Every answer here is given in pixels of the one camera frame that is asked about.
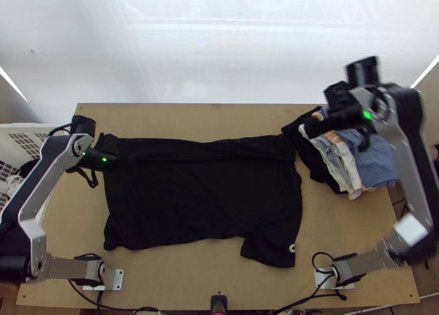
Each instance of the black cable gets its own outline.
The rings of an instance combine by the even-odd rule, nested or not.
[[[321,273],[321,274],[332,274],[332,273],[333,273],[332,271],[321,271],[320,269],[318,269],[318,268],[316,267],[316,265],[314,264],[314,260],[316,259],[316,257],[317,257],[318,255],[325,255],[325,256],[328,256],[328,257],[331,258],[332,261],[334,261],[334,258],[332,257],[332,255],[327,254],[326,252],[316,252],[316,253],[312,256],[312,258],[311,258],[312,267],[314,267],[314,269],[316,270],[317,273]]]
[[[78,293],[83,299],[87,300],[89,303],[91,303],[92,305],[98,306],[98,303],[89,299],[87,296],[85,296],[84,294],[82,294],[72,283],[71,280],[68,280],[70,286],[76,291],[76,293]],[[121,312],[135,312],[138,311],[139,309],[143,309],[144,311],[149,311],[149,312],[158,312],[159,310],[157,308],[154,307],[142,307],[142,308],[117,308],[117,307],[110,307],[110,306],[106,306],[106,305],[102,305],[101,303],[99,304],[100,308],[104,308],[106,310],[111,310],[111,311],[121,311]]]
[[[88,175],[84,172],[84,170],[81,169],[80,167],[76,169],[76,172],[78,172],[78,173],[81,175],[81,177],[85,178],[85,180],[87,181],[88,185],[89,185],[91,188],[95,188],[96,186],[99,185],[99,181],[98,181],[98,178],[96,177],[96,172],[95,172],[95,170],[92,170],[92,178],[91,178],[91,179],[90,179],[90,178],[88,177]]]
[[[86,257],[92,257],[92,258],[99,258],[100,257],[97,254],[94,253],[87,253],[87,254],[83,254],[80,255],[78,257],[81,258],[86,258]],[[99,274],[99,279],[100,281],[103,283],[102,281],[102,277]],[[137,314],[140,311],[146,311],[146,312],[158,312],[159,310],[155,307],[141,307],[141,308],[117,308],[117,307],[110,307],[110,306],[106,306],[106,305],[102,305],[102,296],[104,295],[104,291],[99,291],[98,293],[98,298],[96,300],[96,302],[94,302],[93,300],[89,299],[87,296],[85,296],[84,294],[82,294],[72,283],[72,281],[69,279],[68,280],[70,286],[76,291],[76,293],[78,293],[83,299],[87,300],[89,303],[91,303],[92,305],[95,305],[97,310],[98,310],[98,314],[102,315],[102,311],[101,308],[107,309],[107,310],[111,310],[111,311],[122,311],[122,312],[134,312],[134,314]]]
[[[406,214],[407,210],[408,210],[408,204],[406,202],[402,208],[401,217],[399,217],[400,219]]]
[[[68,134],[71,134],[70,131],[68,131],[68,130],[66,129],[66,127],[69,127],[69,126],[72,126],[72,123],[69,123],[69,124],[65,124],[65,125],[61,125],[61,126],[59,126],[59,127],[56,127],[56,128],[54,128],[53,130],[51,130],[51,131],[49,132],[49,136],[53,136],[53,134],[55,134],[55,133],[58,132],[58,131],[65,131],[65,132],[67,132]]]
[[[323,298],[323,297],[339,297],[341,300],[343,300],[343,301],[345,301],[345,300],[347,300],[347,297],[345,296],[345,295],[343,295],[343,294],[341,294],[338,290],[335,290],[335,293],[333,293],[333,294],[324,294],[324,295],[316,295],[316,293],[320,290],[320,288],[322,287],[322,285],[328,280],[328,279],[330,279],[331,277],[333,277],[334,276],[334,274],[332,273],[331,275],[328,275],[319,285],[317,285],[317,288],[315,289],[315,291],[312,293],[312,295],[310,295],[309,297],[305,297],[305,298],[303,298],[303,299],[301,299],[301,300],[298,300],[298,301],[296,301],[296,302],[293,302],[292,304],[290,304],[290,305],[287,305],[287,306],[284,306],[284,307],[282,307],[282,308],[280,308],[280,309],[278,309],[278,310],[275,310],[274,312],[273,312],[273,315],[277,315],[277,314],[279,314],[280,312],[283,312],[283,311],[286,311],[286,310],[289,310],[290,308],[293,308],[294,306],[297,306],[297,305],[300,305],[300,304],[302,304],[302,303],[305,303],[305,302],[307,302],[307,301],[309,301],[309,300],[311,300],[311,299],[315,299],[315,298]]]
[[[98,293],[98,300],[97,300],[97,305],[96,305],[96,308],[98,310],[98,315],[102,315],[102,311],[100,310],[100,304],[102,301],[103,294],[104,294],[103,291],[99,291],[99,293]]]
[[[402,201],[405,201],[405,200],[406,200],[406,198],[404,197],[404,198],[400,199],[398,202],[392,203],[392,205],[396,205],[396,204],[401,203]]]

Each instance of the wooden table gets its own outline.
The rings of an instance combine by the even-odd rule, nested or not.
[[[280,128],[314,105],[215,104],[80,104],[77,114],[97,122],[97,134],[126,138],[179,138],[207,142],[279,134]],[[242,238],[202,240],[149,250],[103,249],[108,216],[103,177],[91,189],[76,174],[59,181],[43,222],[48,251],[72,258],[87,252],[103,256],[111,268],[125,270],[121,291],[105,292],[103,303],[114,307],[154,306],[163,310],[205,310],[210,296],[225,294],[229,308],[274,309],[308,296],[316,288],[311,256],[334,256],[374,248],[395,222],[385,189],[365,193],[355,201],[335,195],[327,185],[309,178],[297,158],[302,177],[303,216],[296,241],[296,267],[273,268],[239,255]],[[314,299],[306,308],[351,307],[419,302],[410,268],[375,271],[348,299]],[[96,292],[87,292],[96,299]],[[22,285],[18,304],[93,308],[65,280]]]

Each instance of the white wall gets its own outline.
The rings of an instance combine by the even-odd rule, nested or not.
[[[0,75],[0,124],[42,123],[29,103]]]
[[[439,144],[439,65],[432,70],[415,87],[421,91],[424,103],[424,133],[427,144]],[[437,151],[431,148],[433,157]]]
[[[321,103],[379,55],[412,82],[439,0],[0,0],[0,66],[46,122],[78,102]]]

